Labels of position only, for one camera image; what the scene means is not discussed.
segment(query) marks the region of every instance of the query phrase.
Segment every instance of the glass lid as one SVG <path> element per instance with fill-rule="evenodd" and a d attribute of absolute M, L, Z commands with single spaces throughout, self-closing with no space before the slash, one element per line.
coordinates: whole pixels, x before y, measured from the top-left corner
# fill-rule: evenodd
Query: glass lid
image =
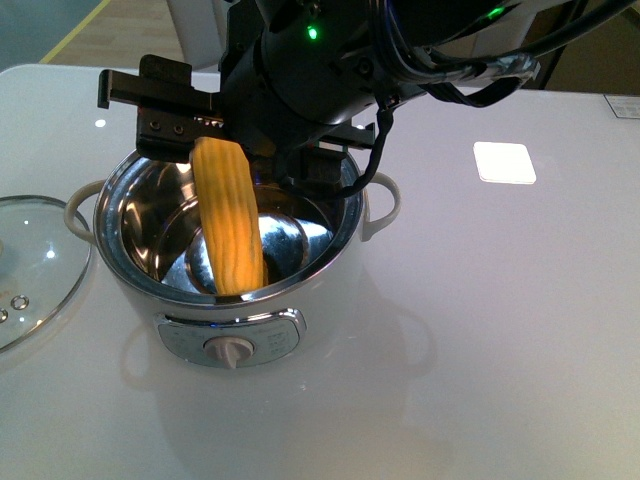
<path fill-rule="evenodd" d="M 0 352 L 53 318 L 84 278 L 91 245 L 67 229 L 64 207 L 49 197 L 0 198 Z"/>

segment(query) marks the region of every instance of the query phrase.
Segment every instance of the pot handle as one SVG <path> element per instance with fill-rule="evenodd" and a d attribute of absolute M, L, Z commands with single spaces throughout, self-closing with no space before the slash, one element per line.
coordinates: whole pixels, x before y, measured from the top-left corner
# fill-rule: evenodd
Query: pot handle
<path fill-rule="evenodd" d="M 82 240 L 89 242 L 93 245 L 96 244 L 96 239 L 93 232 L 80 228 L 76 225 L 74 219 L 76 213 L 78 213 L 78 207 L 84 203 L 84 201 L 92 195 L 97 195 L 102 190 L 104 180 L 98 180 L 97 182 L 89 183 L 80 188 L 76 193 L 71 195 L 71 198 L 64 207 L 64 224 L 67 226 L 71 233 Z"/>
<path fill-rule="evenodd" d="M 376 172 L 370 183 L 377 183 L 378 185 L 382 185 L 391 192 L 391 195 L 393 195 L 393 208 L 384 217 L 371 221 L 369 220 L 369 207 L 366 207 L 366 211 L 364 214 L 364 224 L 362 225 L 363 242 L 368 242 L 376 233 L 389 226 L 391 222 L 396 219 L 398 213 L 400 213 L 400 206 L 402 203 L 400 188 L 398 188 L 398 185 L 393 181 L 391 177 L 385 175 L 384 173 Z"/>

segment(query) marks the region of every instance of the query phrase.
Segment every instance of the control panel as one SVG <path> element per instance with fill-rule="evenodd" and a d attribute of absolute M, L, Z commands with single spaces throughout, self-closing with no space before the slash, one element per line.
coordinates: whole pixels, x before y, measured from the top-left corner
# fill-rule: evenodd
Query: control panel
<path fill-rule="evenodd" d="M 211 367 L 249 367 L 291 352 L 307 327 L 299 310 L 285 309 L 227 322 L 158 315 L 158 333 L 173 354 Z"/>

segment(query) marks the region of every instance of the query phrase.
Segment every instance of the floor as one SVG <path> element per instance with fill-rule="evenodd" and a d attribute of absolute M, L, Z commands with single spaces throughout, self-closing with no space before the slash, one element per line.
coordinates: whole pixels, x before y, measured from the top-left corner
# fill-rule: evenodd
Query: floor
<path fill-rule="evenodd" d="M 73 4 L 66 10 L 59 4 Z M 87 12 L 89 4 L 96 5 Z M 60 37 L 59 43 L 49 39 L 49 53 L 34 59 L 25 56 L 20 48 L 14 48 L 23 57 L 13 63 L 43 63 L 64 65 L 95 65 L 110 68 L 135 68 L 140 57 L 147 53 L 182 60 L 182 52 L 175 33 L 169 8 L 165 0 L 21 0 L 16 2 L 0 0 L 0 13 L 18 8 L 25 11 L 45 10 L 74 12 L 75 17 L 66 19 L 70 34 Z M 56 23 L 56 15 L 47 14 Z M 640 14 L 620 16 L 601 27 L 596 32 L 570 45 L 548 83 L 550 90 L 584 91 L 595 93 L 618 93 L 640 95 Z M 10 30 L 2 25 L 4 33 Z M 44 35 L 39 28 L 39 37 Z"/>
<path fill-rule="evenodd" d="M 49 63 L 137 67 L 147 53 L 182 60 L 165 0 L 110 0 Z"/>

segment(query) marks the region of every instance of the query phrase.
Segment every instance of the pot rim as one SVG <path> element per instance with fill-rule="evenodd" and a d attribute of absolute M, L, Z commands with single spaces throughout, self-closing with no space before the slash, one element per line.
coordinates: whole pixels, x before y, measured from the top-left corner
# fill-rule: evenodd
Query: pot rim
<path fill-rule="evenodd" d="M 134 189 L 136 167 L 141 163 L 163 163 L 142 157 L 138 152 L 130 153 L 109 175 L 102 187 L 94 210 L 94 235 L 100 256 L 107 267 L 135 290 L 170 302 L 176 306 L 200 309 L 225 309 L 248 306 L 285 295 L 313 281 L 329 268 L 349 247 L 358 225 L 363 218 L 366 193 L 364 191 L 349 197 L 345 202 L 343 216 L 327 249 L 313 262 L 287 278 L 269 284 L 258 290 L 240 295 L 218 295 L 212 293 L 191 293 L 165 285 L 143 272 L 131 259 L 122 240 L 122 218 L 127 203 L 126 196 Z M 358 166 L 348 155 L 343 164 L 343 180 L 353 183 L 359 175 Z"/>

